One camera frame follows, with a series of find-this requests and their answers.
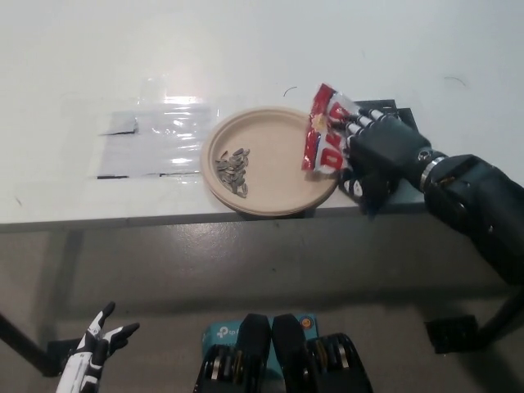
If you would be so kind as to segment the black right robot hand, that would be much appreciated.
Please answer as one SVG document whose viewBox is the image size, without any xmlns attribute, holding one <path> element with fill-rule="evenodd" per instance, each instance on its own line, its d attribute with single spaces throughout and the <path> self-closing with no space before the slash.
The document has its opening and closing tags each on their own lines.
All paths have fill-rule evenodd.
<svg viewBox="0 0 524 393">
<path fill-rule="evenodd" d="M 402 179 L 421 192 L 429 172 L 445 159 L 417 130 L 379 110 L 359 107 L 343 124 L 347 167 L 339 188 L 366 215 L 375 215 Z"/>
</svg>

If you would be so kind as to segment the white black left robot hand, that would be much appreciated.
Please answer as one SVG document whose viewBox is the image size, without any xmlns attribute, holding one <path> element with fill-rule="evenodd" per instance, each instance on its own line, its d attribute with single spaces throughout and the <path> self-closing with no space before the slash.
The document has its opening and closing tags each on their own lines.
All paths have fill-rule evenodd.
<svg viewBox="0 0 524 393">
<path fill-rule="evenodd" d="M 76 349 L 69 357 L 61 382 L 66 378 L 70 392 L 94 391 L 99 385 L 105 362 L 126 347 L 129 338 L 140 328 L 140 323 L 117 327 L 104 333 L 107 318 L 113 313 L 115 302 L 110 301 L 89 324 Z"/>
</svg>

